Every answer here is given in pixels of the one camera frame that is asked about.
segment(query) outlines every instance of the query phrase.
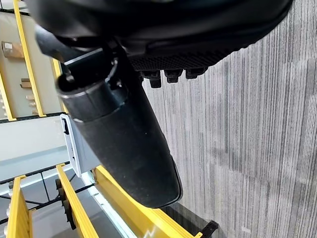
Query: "cardboard box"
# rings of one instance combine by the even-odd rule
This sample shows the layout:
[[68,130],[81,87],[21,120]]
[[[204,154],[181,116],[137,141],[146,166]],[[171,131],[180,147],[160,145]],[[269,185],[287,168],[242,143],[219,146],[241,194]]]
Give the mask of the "cardboard box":
[[21,88],[32,88],[32,85],[30,82],[21,82],[20,86]]
[[11,43],[1,41],[2,51],[6,58],[21,58],[24,59],[24,53],[21,43]]

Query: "gray carpet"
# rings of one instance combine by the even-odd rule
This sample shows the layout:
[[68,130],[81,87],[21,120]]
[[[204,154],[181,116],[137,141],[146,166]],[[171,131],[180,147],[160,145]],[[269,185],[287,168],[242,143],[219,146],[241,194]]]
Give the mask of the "gray carpet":
[[198,79],[144,88],[215,238],[317,237],[317,0]]

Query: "yellow railing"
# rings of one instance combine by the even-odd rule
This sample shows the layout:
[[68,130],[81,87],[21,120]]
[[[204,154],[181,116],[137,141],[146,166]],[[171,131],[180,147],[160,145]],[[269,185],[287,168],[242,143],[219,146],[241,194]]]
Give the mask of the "yellow railing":
[[[52,58],[52,66],[53,66],[54,78],[55,78],[55,80],[57,80],[57,78],[58,78],[59,76],[61,76],[61,70],[60,70],[60,65],[59,65],[58,60]],[[67,110],[67,108],[65,107],[64,103],[61,102],[61,104],[62,104],[62,107],[63,107],[63,109],[64,109],[64,112],[68,113],[68,110]]]
[[142,206],[128,195],[102,166],[95,168],[97,189],[117,211],[137,237],[152,238],[200,238],[192,236],[160,209]]
[[19,2],[19,0],[13,0],[13,6],[14,6],[14,14],[15,14],[15,18],[16,18],[16,23],[17,23],[18,31],[19,31],[19,35],[20,35],[20,40],[21,40],[21,44],[22,44],[22,49],[23,49],[23,53],[24,53],[26,68],[28,70],[30,83],[32,86],[32,91],[33,91],[33,95],[34,95],[34,100],[36,102],[36,108],[37,108],[38,114],[40,117],[45,117],[46,115],[43,114],[40,97],[39,97],[38,90],[36,87],[35,77],[34,77],[32,65],[31,65],[31,58],[29,55],[29,50],[28,50],[28,46],[27,46],[27,43],[25,40],[24,31],[23,31],[23,25],[22,25],[21,14],[20,14],[18,2]]
[[65,172],[63,171],[63,164],[57,165],[57,172],[61,185],[65,191],[66,197],[72,209],[74,222],[80,237],[83,238],[98,238],[98,235],[89,220],[82,204],[80,203],[73,187],[71,186]]
[[7,98],[7,95],[6,95],[6,91],[5,91],[4,82],[3,82],[3,78],[2,78],[1,72],[0,72],[0,93],[1,93],[1,98],[3,100],[3,105],[4,105],[4,108],[5,108],[5,113],[6,113],[6,116],[7,116],[8,120],[9,121],[16,120],[16,118],[14,118],[12,116],[12,113],[11,113],[11,108],[10,108],[9,101],[8,101],[8,98]]
[[10,204],[7,238],[32,238],[32,211],[29,211],[20,188],[21,179],[14,179],[13,192]]

